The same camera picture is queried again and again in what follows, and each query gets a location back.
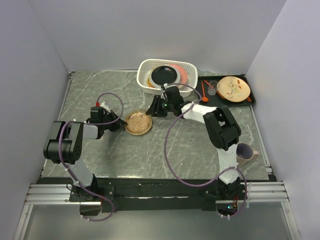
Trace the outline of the orange woven tray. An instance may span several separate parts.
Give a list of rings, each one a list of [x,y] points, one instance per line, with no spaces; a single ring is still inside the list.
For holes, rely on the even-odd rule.
[[[150,79],[149,79],[149,78],[147,78],[147,82],[146,82],[146,84],[147,84],[147,86],[148,86],[149,88],[154,88],[154,86],[151,84],[151,82],[150,82]]]

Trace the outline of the cream plate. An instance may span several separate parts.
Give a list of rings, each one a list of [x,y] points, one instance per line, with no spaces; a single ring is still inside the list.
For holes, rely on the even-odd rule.
[[[181,84],[186,84],[188,81],[188,75],[185,69],[179,65],[176,64],[170,64],[170,66],[176,68],[180,72],[180,83]]]

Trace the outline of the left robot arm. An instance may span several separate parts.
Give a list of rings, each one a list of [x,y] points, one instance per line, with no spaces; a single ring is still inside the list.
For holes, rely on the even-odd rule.
[[[128,124],[106,106],[93,106],[86,122],[54,121],[43,147],[43,155],[69,173],[71,193],[88,201],[102,194],[96,176],[81,159],[83,140],[99,140],[105,131],[115,132]]]

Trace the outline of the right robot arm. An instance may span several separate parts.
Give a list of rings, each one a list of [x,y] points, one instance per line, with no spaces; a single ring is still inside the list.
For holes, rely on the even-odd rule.
[[[156,95],[146,111],[148,116],[164,118],[168,113],[179,119],[193,120],[204,124],[209,139],[217,149],[219,174],[215,178],[202,184],[188,183],[174,172],[167,155],[167,141],[170,131],[164,140],[163,152],[165,162],[173,176],[182,184],[202,188],[214,184],[213,195],[219,199],[230,199],[242,191],[240,172],[237,169],[237,146],[242,131],[226,106],[210,107],[198,102],[185,101],[176,86],[163,87],[162,94]]]

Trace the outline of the white perforated plastic bin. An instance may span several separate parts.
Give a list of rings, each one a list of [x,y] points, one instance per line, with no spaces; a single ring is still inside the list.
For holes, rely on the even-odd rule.
[[[175,67],[170,66],[170,64],[178,65],[184,68],[184,70],[187,73],[187,83],[180,83],[181,75],[179,70]],[[179,93],[183,98],[188,97],[192,92],[192,89],[187,87],[186,85],[189,85],[194,89],[196,88],[198,82],[198,70],[193,64],[183,61],[166,59],[146,59],[140,64],[136,75],[137,84],[142,88],[142,91],[146,94],[159,96],[162,94],[161,87],[159,85],[156,85],[150,77],[152,71],[157,67],[161,66],[169,66],[178,71],[175,85],[179,88]],[[147,86],[148,78],[151,84],[154,86],[154,88]]]

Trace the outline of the orange plastic spoon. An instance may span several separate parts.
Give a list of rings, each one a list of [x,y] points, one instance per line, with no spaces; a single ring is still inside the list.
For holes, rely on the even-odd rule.
[[[207,103],[209,101],[209,99],[206,97],[206,93],[205,93],[205,87],[204,87],[204,82],[201,81],[201,88],[202,88],[202,98],[201,101],[204,103]]]

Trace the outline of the black serving tray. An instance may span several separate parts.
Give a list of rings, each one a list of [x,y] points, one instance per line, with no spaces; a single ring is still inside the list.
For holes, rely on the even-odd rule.
[[[242,80],[244,80],[248,85],[248,79],[244,74],[238,74],[238,75],[207,75],[207,76],[199,76],[197,80],[197,86],[196,90],[199,91],[202,94],[202,84],[201,81],[204,83],[204,89],[205,89],[205,96],[208,98],[208,102],[201,102],[204,106],[210,106],[210,107],[217,107],[221,105],[226,105],[228,107],[248,107],[256,103],[256,99],[254,97],[254,94],[251,90],[251,93],[249,97],[242,101],[242,102],[231,102],[229,100],[226,100],[223,98],[218,91],[215,93],[215,95],[209,95],[208,90],[210,89],[209,83],[212,81],[216,81],[219,83],[219,81],[224,77],[238,77]]]

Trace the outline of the floral peach plate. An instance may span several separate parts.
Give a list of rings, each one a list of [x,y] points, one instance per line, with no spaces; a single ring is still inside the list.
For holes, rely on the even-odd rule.
[[[226,76],[219,82],[217,92],[226,100],[233,103],[245,101],[251,94],[249,85],[239,77]]]

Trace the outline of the pink purple mug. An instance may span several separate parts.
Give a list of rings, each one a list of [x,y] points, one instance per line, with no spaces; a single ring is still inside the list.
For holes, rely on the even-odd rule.
[[[246,143],[239,143],[236,148],[237,166],[241,167],[246,163],[255,160],[259,156],[259,152],[254,150]]]

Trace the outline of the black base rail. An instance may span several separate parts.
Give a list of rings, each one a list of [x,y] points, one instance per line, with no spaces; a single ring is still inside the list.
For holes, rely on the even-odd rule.
[[[272,181],[244,183],[238,179],[225,185],[220,180],[202,186],[201,179],[192,181],[194,187],[176,179],[95,179],[92,193],[73,185],[69,201],[81,203],[80,212],[96,216],[98,212],[202,210],[233,215],[243,201],[268,201],[276,196],[277,185]]]

